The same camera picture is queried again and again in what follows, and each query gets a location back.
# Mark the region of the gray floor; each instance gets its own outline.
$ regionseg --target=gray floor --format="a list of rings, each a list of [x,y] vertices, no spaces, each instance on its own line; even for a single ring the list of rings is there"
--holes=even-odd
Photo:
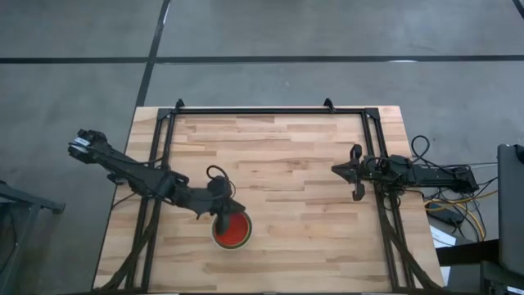
[[[145,57],[160,5],[0,0],[0,57]],[[180,0],[159,56],[524,54],[523,30],[509,0]],[[20,293],[90,288],[115,188],[66,147],[85,128],[124,148],[143,70],[0,65],[0,179],[67,203],[42,214]],[[524,143],[523,75],[524,62],[157,65],[146,105],[400,105],[409,137],[431,139],[429,159],[495,161],[499,143]],[[497,238],[497,198],[481,212]]]

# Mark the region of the wooden table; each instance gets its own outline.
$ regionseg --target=wooden table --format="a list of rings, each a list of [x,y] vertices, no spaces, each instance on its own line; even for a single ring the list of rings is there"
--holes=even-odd
[[[400,108],[379,109],[388,152],[410,157]],[[126,153],[138,161],[149,157],[156,113],[135,113]],[[353,186],[330,170],[349,160],[355,143],[365,146],[357,115],[177,116],[171,168],[203,187],[207,166],[223,167],[254,229],[245,247],[226,251],[211,238],[209,215],[196,220],[192,211],[162,205],[150,292],[390,291],[373,186],[365,184],[366,196],[353,202]],[[118,188],[115,202],[129,193]],[[128,255],[138,207],[134,197],[111,213],[94,287]],[[400,212],[409,250],[442,284],[420,196],[406,193]]]

